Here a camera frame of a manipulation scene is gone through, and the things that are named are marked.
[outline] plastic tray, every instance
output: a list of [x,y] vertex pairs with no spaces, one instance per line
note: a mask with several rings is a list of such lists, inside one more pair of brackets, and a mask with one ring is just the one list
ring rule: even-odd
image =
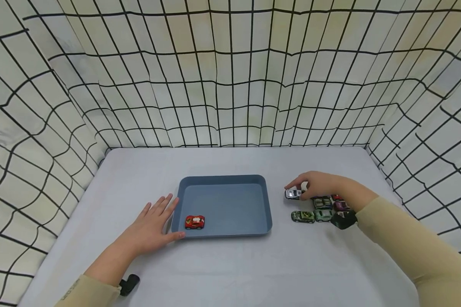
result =
[[[266,181],[260,175],[186,177],[179,183],[172,232],[186,238],[259,236],[272,227]],[[205,217],[203,229],[185,229],[186,216]]]

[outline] grid pattern wall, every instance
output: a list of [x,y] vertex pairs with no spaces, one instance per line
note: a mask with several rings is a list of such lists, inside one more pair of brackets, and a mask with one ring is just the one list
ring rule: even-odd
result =
[[461,252],[461,0],[0,0],[0,305],[112,148],[364,146]]

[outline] left hand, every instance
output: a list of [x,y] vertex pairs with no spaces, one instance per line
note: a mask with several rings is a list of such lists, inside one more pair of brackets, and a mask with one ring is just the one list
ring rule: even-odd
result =
[[144,253],[155,252],[170,242],[184,238],[184,232],[173,232],[167,235],[162,233],[164,224],[179,201],[176,197],[167,207],[171,198],[172,194],[169,194],[166,197],[160,197],[154,205],[148,203],[133,224],[118,237],[117,243],[125,246],[136,257]]

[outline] tabletop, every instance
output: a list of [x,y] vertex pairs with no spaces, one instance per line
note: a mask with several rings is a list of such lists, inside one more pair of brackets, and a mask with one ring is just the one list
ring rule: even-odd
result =
[[181,240],[129,267],[140,284],[115,306],[418,306],[414,286],[357,226],[294,223],[311,201],[286,200],[298,174],[350,177],[399,205],[362,148],[120,148],[111,151],[19,306],[53,306],[148,201],[187,176],[259,174],[273,227],[260,237]]

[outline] sleeve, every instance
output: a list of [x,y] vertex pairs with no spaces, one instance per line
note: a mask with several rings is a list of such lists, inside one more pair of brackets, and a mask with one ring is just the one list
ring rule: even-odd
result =
[[461,255],[382,197],[356,214],[359,228],[415,284],[421,307],[461,307]]
[[108,307],[120,295],[120,287],[81,275],[55,307]]

